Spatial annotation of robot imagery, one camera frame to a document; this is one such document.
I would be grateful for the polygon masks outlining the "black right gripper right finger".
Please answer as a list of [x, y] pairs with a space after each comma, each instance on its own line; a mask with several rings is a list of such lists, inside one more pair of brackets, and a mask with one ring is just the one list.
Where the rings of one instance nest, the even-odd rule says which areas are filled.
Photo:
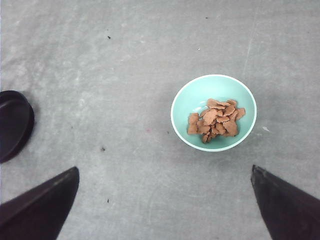
[[320, 200], [253, 165], [251, 184], [260, 214], [273, 240], [318, 240]]

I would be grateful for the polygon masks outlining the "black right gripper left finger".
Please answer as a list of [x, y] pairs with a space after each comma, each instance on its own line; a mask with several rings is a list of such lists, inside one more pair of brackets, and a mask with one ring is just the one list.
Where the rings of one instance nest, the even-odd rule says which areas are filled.
[[2, 240], [55, 240], [73, 206], [80, 182], [72, 167], [0, 205]]

